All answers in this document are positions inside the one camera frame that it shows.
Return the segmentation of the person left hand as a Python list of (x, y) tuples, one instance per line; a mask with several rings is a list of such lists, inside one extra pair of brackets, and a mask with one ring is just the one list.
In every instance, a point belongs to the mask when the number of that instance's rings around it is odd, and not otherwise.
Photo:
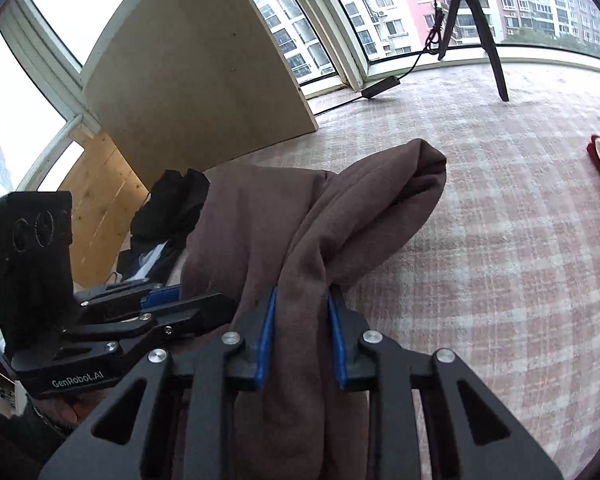
[(108, 396), (109, 390), (80, 393), (74, 398), (33, 399), (33, 406), (53, 424), (76, 428)]

